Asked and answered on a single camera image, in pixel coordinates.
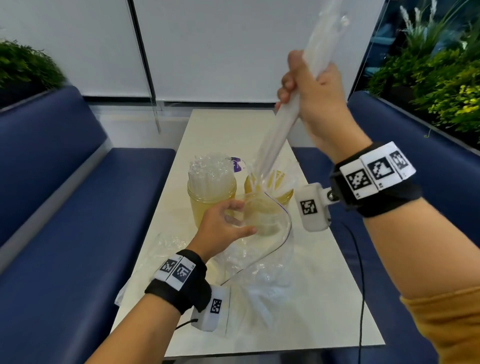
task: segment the white table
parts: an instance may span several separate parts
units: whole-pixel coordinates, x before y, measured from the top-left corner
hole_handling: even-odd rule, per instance
[[[193,111],[135,270],[155,244],[159,233],[173,236],[193,236],[195,233],[187,194],[187,172],[194,156],[218,151],[251,161],[274,121],[274,113],[269,110]],[[295,159],[288,142],[280,156]],[[238,194],[243,193],[243,182],[238,181]],[[303,174],[300,183],[307,183]],[[166,357],[358,346],[361,293],[331,231],[307,232],[302,227],[294,201],[289,212],[295,237],[292,269],[295,294],[278,313],[276,329],[260,334],[240,330],[234,335],[219,337],[187,325],[175,332]],[[140,270],[134,274],[135,279],[125,292],[112,330],[140,300],[148,276],[161,263],[160,260],[154,261],[150,263],[151,267],[144,269],[145,272]],[[188,319],[190,311],[180,322]],[[363,345],[383,344],[382,335],[365,307]]]

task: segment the blue cushioned seat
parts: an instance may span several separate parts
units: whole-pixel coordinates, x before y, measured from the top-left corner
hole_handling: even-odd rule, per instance
[[[375,141],[394,141],[417,169],[416,183],[425,198],[452,223],[480,246],[480,157],[405,114],[369,96],[352,95],[348,107],[357,123]],[[329,186],[332,163],[315,148],[294,148],[295,156],[309,183]],[[357,284],[361,285],[355,246],[340,222],[355,234],[365,271],[366,302],[383,335],[386,346],[364,348],[362,360],[369,364],[436,364],[432,345],[417,331],[413,320],[399,300],[399,292],[389,279],[374,246],[356,212],[341,205],[330,207],[331,230]],[[325,363],[357,362],[358,348],[324,352]]]
[[[73,86],[0,112],[0,246],[106,138]]]
[[[112,149],[0,276],[0,362],[83,363],[109,333],[172,149]]]

